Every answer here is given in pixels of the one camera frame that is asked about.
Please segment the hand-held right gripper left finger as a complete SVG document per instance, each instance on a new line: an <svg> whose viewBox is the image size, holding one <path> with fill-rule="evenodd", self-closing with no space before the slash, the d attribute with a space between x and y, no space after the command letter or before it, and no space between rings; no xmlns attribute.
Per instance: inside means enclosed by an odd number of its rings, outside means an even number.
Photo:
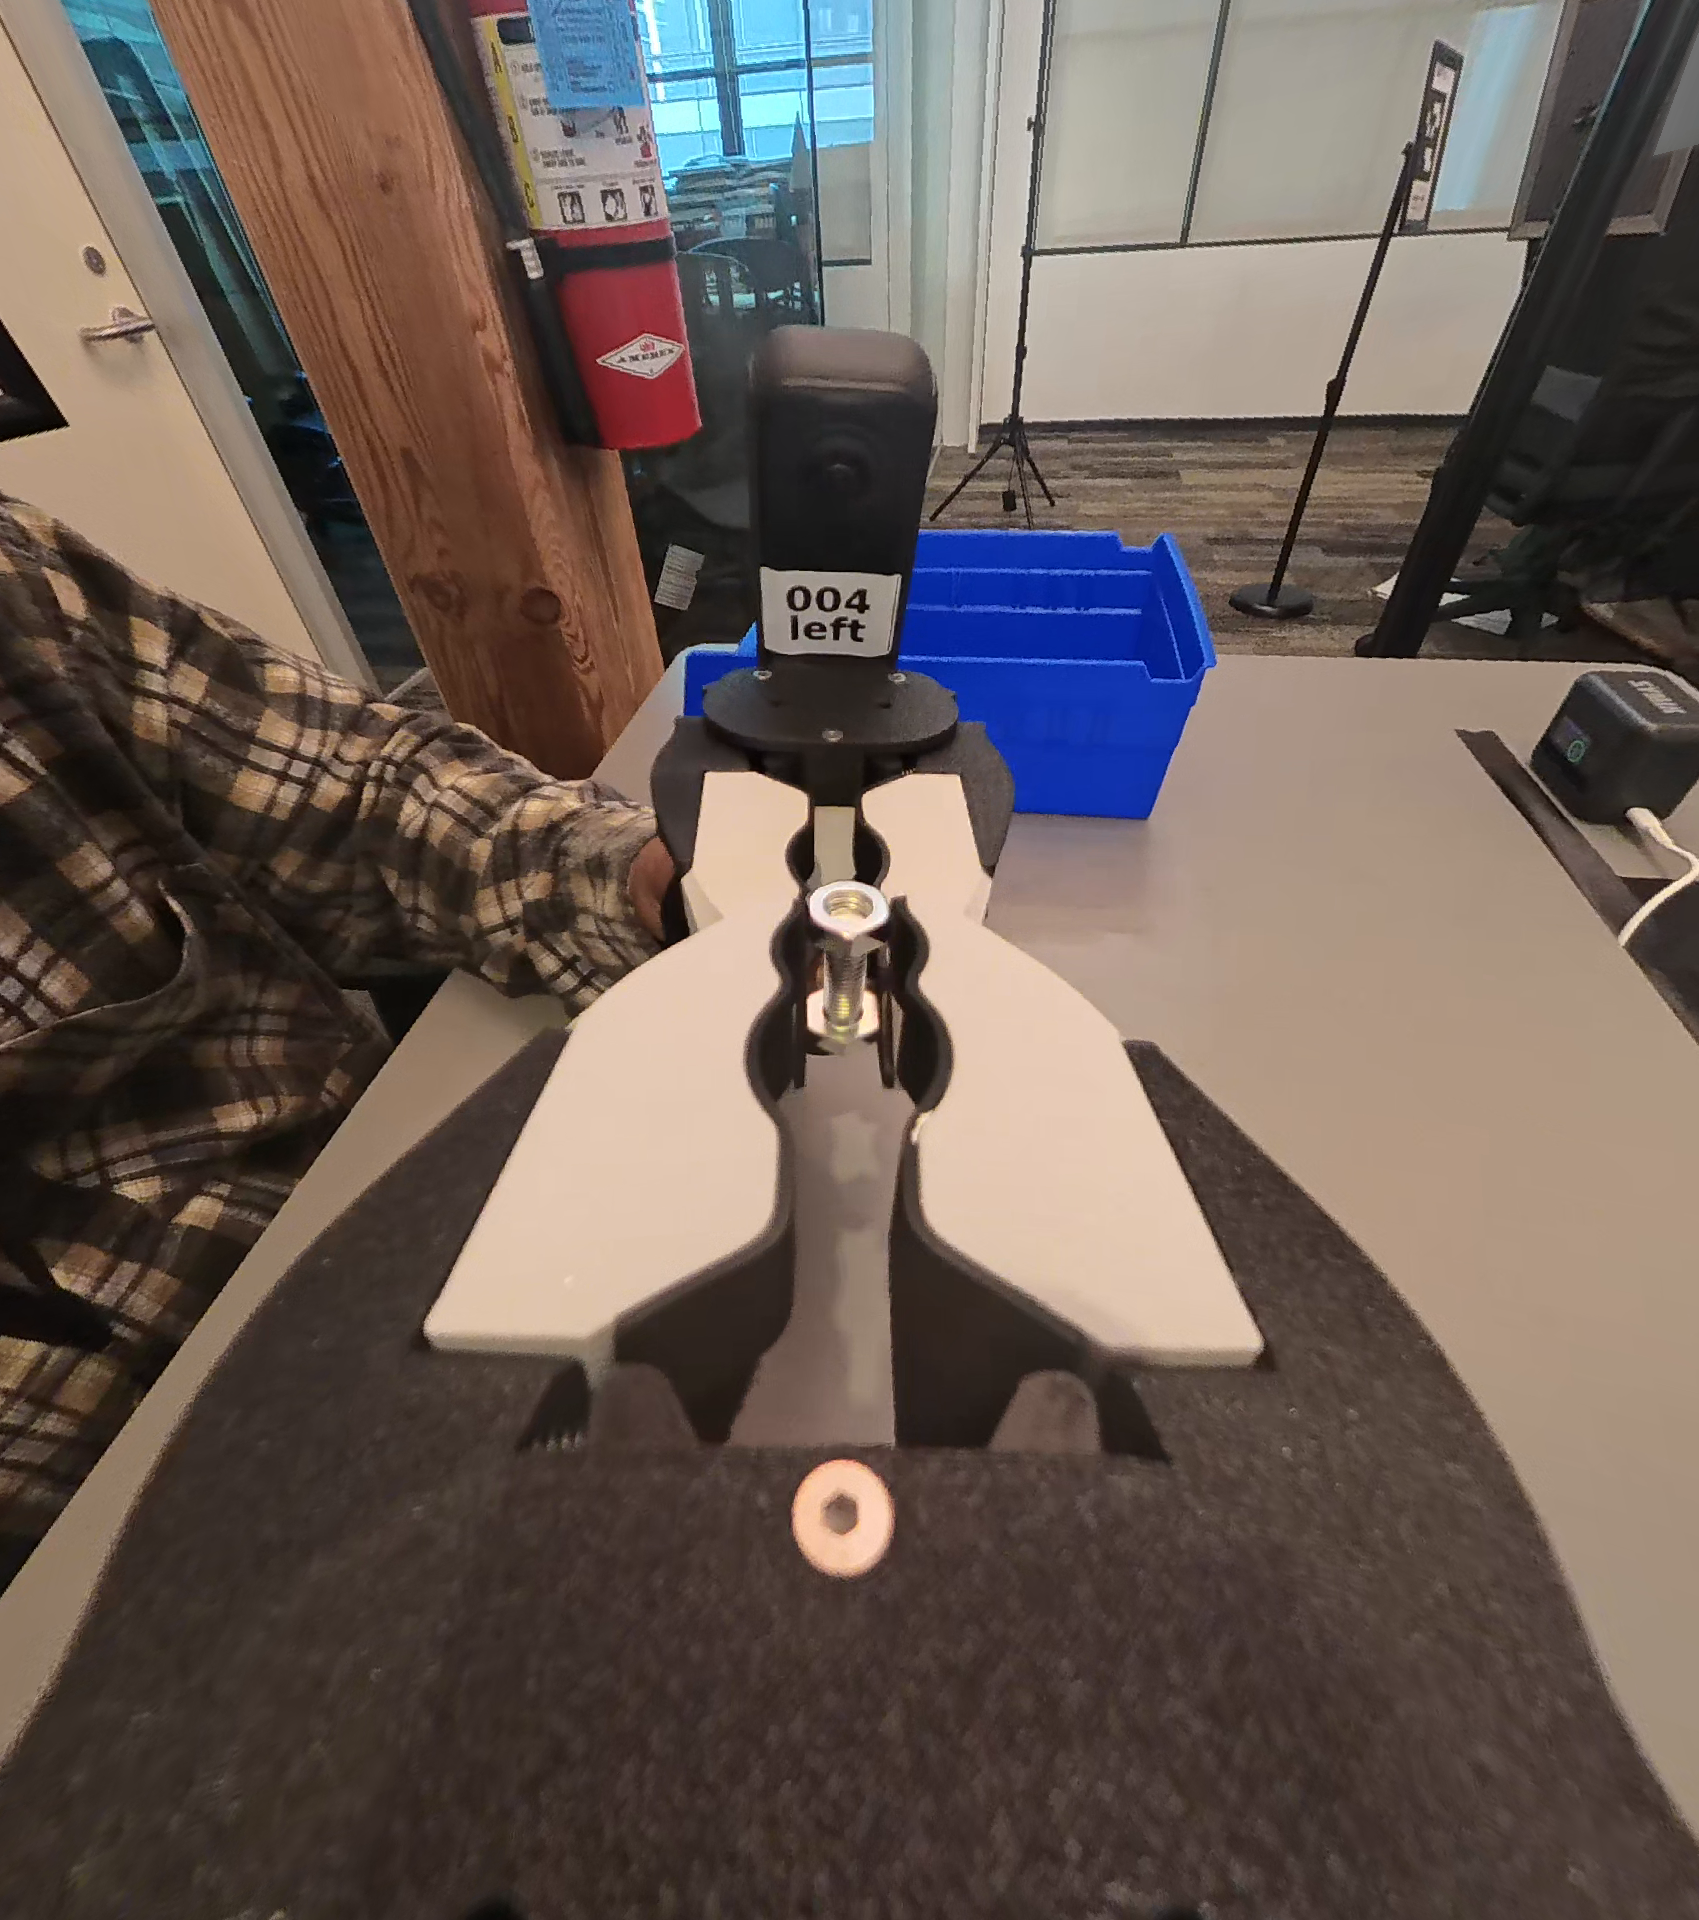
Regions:
<svg viewBox="0 0 1699 1920"><path fill-rule="evenodd" d="M583 1014L427 1315L441 1353L753 1375L795 1304L787 906Z"/></svg>

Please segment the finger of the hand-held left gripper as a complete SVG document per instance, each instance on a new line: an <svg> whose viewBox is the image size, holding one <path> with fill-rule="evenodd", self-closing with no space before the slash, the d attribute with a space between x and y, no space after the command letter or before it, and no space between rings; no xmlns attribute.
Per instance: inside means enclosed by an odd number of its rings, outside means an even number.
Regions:
<svg viewBox="0 0 1699 1920"><path fill-rule="evenodd" d="M801 788L761 773L709 773L681 882L689 934L773 940L799 900L791 848L811 824Z"/></svg>
<svg viewBox="0 0 1699 1920"><path fill-rule="evenodd" d="M900 777L862 798L862 823L884 853L886 900L916 920L986 920L994 886L958 777Z"/></svg>

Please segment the silver hex nut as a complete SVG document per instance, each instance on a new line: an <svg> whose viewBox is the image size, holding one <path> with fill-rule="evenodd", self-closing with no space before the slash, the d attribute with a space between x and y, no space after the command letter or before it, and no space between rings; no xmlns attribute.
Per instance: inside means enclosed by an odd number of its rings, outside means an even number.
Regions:
<svg viewBox="0 0 1699 1920"><path fill-rule="evenodd" d="M892 908L878 886L838 878L811 891L809 916L820 965L834 979L866 966L886 947Z"/></svg>

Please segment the blue plastic bin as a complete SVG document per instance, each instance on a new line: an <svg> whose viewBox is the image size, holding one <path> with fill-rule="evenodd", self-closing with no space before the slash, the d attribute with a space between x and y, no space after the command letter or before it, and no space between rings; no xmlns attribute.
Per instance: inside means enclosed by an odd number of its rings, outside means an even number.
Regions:
<svg viewBox="0 0 1699 1920"><path fill-rule="evenodd" d="M1168 534L908 532L767 546L755 641L697 648L685 715L820 805L980 759L1022 813L1142 820L1216 650Z"/></svg>

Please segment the person's left forearm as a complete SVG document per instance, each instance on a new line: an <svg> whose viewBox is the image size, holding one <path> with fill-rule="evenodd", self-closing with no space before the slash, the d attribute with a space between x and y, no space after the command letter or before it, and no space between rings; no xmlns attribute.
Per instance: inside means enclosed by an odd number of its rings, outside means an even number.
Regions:
<svg viewBox="0 0 1699 1920"><path fill-rule="evenodd" d="M651 808L187 601L135 636L139 734L193 841L329 970L415 962L579 1010L661 950L627 892Z"/></svg>

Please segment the black tripod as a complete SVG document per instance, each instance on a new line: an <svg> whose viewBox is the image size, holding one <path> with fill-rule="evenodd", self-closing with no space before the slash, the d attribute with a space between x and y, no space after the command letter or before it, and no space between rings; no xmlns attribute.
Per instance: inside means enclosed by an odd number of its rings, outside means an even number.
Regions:
<svg viewBox="0 0 1699 1920"><path fill-rule="evenodd" d="M1028 530L1036 529L1036 493L1044 499L1044 507L1056 507L1054 488L1050 487L1040 461L1032 447L1032 427L1026 412L1026 383L1028 383L1028 335L1030 335L1030 308L1032 308L1032 280L1038 258L1038 236L1040 236L1040 213L1044 197L1044 169L1046 169L1046 151L1048 151L1048 121L1052 104L1052 67L1054 67L1054 38L1056 38L1056 2L1042 2L1040 7L1040 38L1038 38L1038 65L1036 65L1036 83L1034 83L1034 101L1028 119L1030 132L1030 156L1028 156L1028 181L1026 181L1026 216L1024 216L1024 235L1020 244L1020 280L1016 291L1016 330L1014 330L1014 349L1012 349L1012 387L1008 412L1002 422L998 422L996 435L990 444L976 459L972 469L962 475L958 485L944 494L928 516L928 524L936 526L944 520L946 512L984 476L984 473L1002 457L1008 463L1010 483L1004 488L1004 514L1022 514L1022 522Z"/></svg>

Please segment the red fire extinguisher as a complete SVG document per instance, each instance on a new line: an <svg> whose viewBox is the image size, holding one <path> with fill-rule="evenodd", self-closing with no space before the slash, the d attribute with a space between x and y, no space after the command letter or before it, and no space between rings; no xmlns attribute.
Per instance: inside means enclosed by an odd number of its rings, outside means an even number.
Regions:
<svg viewBox="0 0 1699 1920"><path fill-rule="evenodd" d="M691 443L703 411L651 91L645 109L561 113L527 4L411 14L497 216L565 437L619 455Z"/></svg>

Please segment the wooden pillar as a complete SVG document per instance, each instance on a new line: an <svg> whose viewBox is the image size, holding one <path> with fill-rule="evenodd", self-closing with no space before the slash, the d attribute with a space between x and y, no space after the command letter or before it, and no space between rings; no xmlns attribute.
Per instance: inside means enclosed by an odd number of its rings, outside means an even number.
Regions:
<svg viewBox="0 0 1699 1920"><path fill-rule="evenodd" d="M455 7L153 13L447 707L589 777L663 646L623 461L565 438L431 61Z"/></svg>

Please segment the blue paper note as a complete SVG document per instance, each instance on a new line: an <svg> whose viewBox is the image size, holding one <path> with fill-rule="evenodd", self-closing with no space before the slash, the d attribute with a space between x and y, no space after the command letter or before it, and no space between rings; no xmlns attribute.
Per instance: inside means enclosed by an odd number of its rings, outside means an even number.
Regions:
<svg viewBox="0 0 1699 1920"><path fill-rule="evenodd" d="M647 43L633 2L529 2L527 10L555 110L649 106Z"/></svg>

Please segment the black round-base stand with sign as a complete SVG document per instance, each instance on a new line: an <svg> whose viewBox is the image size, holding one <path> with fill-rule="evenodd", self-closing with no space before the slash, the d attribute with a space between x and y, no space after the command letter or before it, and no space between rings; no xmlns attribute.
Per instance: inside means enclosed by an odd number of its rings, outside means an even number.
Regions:
<svg viewBox="0 0 1699 1920"><path fill-rule="evenodd" d="M1308 463L1302 469L1302 478L1294 494L1294 507L1284 540L1278 548L1268 582L1262 586L1236 588L1230 595L1230 606L1234 613L1268 622L1290 622L1310 616L1316 609L1314 595L1292 582L1298 538L1316 493L1328 444L1342 414L1350 373L1354 371L1358 347L1362 342L1374 301L1380 293L1390 248L1400 236L1422 236L1430 230L1434 204L1438 201L1440 169L1446 158L1446 147L1456 119L1456 101L1464 71L1466 56L1462 50L1444 40L1436 40L1424 83L1416 131L1400 155L1400 167L1390 195L1384 230L1378 236L1356 313L1342 347L1342 357L1330 383L1326 385L1322 417L1318 420Z"/></svg>

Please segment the person's plaid shirt torso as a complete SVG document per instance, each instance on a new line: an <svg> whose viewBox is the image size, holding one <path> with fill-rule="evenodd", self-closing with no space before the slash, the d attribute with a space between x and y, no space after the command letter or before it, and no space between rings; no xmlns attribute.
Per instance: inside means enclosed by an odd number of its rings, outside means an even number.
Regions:
<svg viewBox="0 0 1699 1920"><path fill-rule="evenodd" d="M383 1067L379 1021L211 862L143 671L237 628L0 493L0 1596Z"/></svg>

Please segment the white door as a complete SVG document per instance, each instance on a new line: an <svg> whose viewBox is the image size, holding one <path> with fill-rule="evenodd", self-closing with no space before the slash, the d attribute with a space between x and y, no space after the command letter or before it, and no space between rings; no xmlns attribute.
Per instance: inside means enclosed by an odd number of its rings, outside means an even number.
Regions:
<svg viewBox="0 0 1699 1920"><path fill-rule="evenodd" d="M63 431L0 447L0 487L155 584L375 685L65 4L0 2L0 80L17 96L23 184L51 215L47 239L19 251L27 335L51 349L47 385L69 414ZM79 330L117 306L159 335L85 347Z"/></svg>

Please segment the black power box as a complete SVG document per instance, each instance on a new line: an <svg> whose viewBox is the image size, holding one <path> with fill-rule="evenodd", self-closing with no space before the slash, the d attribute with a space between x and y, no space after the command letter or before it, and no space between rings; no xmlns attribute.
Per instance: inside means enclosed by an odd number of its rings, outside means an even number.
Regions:
<svg viewBox="0 0 1699 1920"><path fill-rule="evenodd" d="M1650 669L1592 669L1570 686L1530 755L1542 788L1574 818L1668 820L1699 782L1699 697Z"/></svg>

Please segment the thick black stand pole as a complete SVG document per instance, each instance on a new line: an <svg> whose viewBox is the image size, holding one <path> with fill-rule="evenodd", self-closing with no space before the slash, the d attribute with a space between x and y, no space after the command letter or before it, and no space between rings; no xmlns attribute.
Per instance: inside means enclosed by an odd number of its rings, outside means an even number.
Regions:
<svg viewBox="0 0 1699 1920"><path fill-rule="evenodd" d="M1410 661L1438 622L1498 465L1550 362L1554 337L1582 294L1616 204L1662 127L1698 35L1699 2L1648 2L1632 13L1630 43L1616 76L1582 138L1576 169L1472 411L1438 466L1392 595L1376 628L1356 643L1362 661Z"/></svg>

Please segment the black office chair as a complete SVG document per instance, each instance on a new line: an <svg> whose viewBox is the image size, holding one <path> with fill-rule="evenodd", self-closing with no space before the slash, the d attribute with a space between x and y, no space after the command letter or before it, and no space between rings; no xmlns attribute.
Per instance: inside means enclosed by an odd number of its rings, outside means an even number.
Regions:
<svg viewBox="0 0 1699 1920"><path fill-rule="evenodd" d="M1548 616L1699 601L1699 149L1668 221L1606 236L1494 469L1516 534L1442 615Z"/></svg>

